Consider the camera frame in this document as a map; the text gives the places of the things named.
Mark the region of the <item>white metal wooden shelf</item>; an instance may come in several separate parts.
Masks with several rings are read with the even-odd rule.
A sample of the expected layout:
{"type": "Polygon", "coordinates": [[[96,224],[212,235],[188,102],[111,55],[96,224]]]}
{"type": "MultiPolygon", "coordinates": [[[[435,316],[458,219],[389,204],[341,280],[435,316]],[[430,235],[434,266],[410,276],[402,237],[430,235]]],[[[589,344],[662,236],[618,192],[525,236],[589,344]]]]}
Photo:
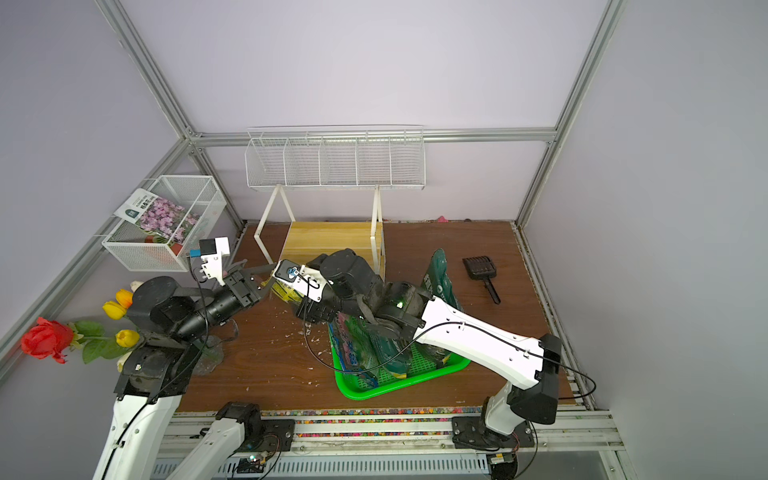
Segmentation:
{"type": "Polygon", "coordinates": [[[278,255],[279,259],[288,258],[296,263],[304,264],[322,253],[330,254],[337,250],[350,248],[367,260],[375,273],[382,278],[385,277],[386,252],[380,186],[375,186],[373,190],[370,221],[303,222],[296,219],[288,201],[285,187],[276,185],[253,234],[256,244],[269,264],[274,263],[275,260],[262,239],[262,232],[277,198],[282,200],[291,220],[287,236],[278,255]]]}

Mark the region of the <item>blue green soil bag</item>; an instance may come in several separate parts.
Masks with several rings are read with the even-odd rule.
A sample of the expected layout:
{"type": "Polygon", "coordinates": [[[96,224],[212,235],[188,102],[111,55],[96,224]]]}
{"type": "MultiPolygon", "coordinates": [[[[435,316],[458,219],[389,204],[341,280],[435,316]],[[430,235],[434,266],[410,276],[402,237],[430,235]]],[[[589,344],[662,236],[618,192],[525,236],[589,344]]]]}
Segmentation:
{"type": "Polygon", "coordinates": [[[339,313],[330,325],[330,335],[340,369],[351,372],[362,382],[363,389],[379,386],[377,370],[379,364],[370,337],[357,317],[339,313]]]}

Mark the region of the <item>dark green fertilizer bag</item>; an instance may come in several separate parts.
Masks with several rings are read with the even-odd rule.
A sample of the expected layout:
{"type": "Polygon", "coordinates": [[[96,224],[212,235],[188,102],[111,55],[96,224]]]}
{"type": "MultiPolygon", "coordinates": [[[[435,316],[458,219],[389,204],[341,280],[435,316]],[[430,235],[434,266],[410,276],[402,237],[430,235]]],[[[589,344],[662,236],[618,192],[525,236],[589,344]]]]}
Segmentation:
{"type": "Polygon", "coordinates": [[[376,364],[380,369],[395,379],[405,379],[412,364],[412,352],[407,343],[379,334],[368,323],[364,324],[364,330],[375,351],[376,364]]]}
{"type": "MultiPolygon", "coordinates": [[[[462,310],[459,301],[454,295],[453,284],[448,276],[447,268],[448,262],[444,250],[442,248],[437,249],[431,257],[421,287],[431,292],[434,296],[439,297],[451,307],[462,310]]],[[[424,344],[418,344],[417,348],[437,369],[443,368],[451,357],[451,352],[443,348],[424,344]]]]}

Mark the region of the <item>yellow flower fertilizer packet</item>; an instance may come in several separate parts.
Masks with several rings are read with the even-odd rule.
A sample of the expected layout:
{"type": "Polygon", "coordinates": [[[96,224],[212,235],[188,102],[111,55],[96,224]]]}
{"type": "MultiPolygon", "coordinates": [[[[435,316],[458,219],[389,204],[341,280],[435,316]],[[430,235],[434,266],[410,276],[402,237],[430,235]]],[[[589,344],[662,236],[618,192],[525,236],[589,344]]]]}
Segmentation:
{"type": "Polygon", "coordinates": [[[271,278],[268,284],[271,286],[271,291],[283,302],[294,305],[301,303],[303,296],[292,287],[286,286],[274,278],[271,278]]]}

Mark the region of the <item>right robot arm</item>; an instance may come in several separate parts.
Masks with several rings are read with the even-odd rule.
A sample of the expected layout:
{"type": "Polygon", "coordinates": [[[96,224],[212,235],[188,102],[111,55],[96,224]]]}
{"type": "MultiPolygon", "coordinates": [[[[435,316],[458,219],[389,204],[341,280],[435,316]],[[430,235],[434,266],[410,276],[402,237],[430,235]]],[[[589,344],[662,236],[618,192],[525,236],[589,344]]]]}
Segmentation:
{"type": "Polygon", "coordinates": [[[296,314],[304,321],[342,313],[378,334],[456,353],[504,378],[504,387],[483,409],[488,431],[509,436],[524,421],[554,424],[562,352],[557,336],[508,332],[409,282],[386,282],[351,249],[303,265],[282,260],[273,276],[299,295],[296,314]]]}

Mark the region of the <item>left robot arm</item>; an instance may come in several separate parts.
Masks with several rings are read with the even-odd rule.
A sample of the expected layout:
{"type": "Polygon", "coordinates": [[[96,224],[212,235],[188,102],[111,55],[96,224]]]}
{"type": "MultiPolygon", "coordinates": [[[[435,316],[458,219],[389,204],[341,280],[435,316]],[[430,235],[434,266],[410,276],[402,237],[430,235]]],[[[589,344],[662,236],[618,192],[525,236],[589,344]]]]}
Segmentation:
{"type": "Polygon", "coordinates": [[[128,316],[148,337],[131,351],[119,375],[95,478],[151,476],[212,327],[262,301],[272,269],[237,263],[217,290],[183,288],[169,276],[152,278],[136,289],[128,316]]]}

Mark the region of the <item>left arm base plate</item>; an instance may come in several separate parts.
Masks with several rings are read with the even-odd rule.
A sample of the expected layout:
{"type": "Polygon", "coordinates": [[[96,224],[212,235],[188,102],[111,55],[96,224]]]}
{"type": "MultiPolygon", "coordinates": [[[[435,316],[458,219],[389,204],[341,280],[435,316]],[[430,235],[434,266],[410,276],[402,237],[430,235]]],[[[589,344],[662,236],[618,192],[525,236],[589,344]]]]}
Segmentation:
{"type": "Polygon", "coordinates": [[[203,440],[205,446],[223,447],[228,454],[240,452],[288,452],[292,448],[296,422],[262,417],[254,423],[233,418],[215,420],[203,440]]]}

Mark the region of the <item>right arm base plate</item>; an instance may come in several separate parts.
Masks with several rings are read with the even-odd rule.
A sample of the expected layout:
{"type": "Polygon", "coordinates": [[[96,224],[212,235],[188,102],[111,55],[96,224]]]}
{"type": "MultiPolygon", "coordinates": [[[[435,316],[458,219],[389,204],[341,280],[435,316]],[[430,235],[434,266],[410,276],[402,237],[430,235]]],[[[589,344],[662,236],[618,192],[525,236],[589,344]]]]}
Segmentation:
{"type": "Polygon", "coordinates": [[[456,448],[492,452],[517,450],[535,444],[532,430],[526,422],[516,426],[511,434],[499,434],[487,428],[479,416],[456,416],[451,419],[451,429],[451,440],[456,448]]]}

